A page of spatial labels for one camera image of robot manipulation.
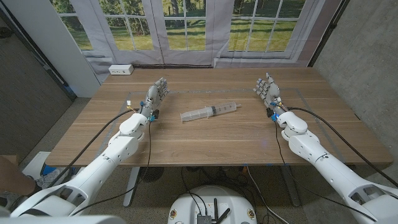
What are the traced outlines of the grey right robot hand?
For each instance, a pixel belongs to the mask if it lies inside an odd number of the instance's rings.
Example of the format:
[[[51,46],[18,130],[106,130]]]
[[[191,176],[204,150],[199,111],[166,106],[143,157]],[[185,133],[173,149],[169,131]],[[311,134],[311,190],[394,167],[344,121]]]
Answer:
[[[269,116],[281,115],[287,111],[280,98],[279,87],[268,73],[266,73],[265,79],[259,78],[256,81],[256,87],[253,90],[264,102]]]

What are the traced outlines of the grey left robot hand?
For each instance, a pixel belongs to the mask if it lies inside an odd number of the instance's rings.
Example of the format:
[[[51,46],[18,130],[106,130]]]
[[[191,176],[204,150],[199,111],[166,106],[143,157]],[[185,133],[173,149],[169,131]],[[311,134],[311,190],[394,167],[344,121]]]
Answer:
[[[160,108],[162,101],[168,95],[169,91],[165,78],[157,80],[148,89],[141,114],[149,118],[155,110]]]

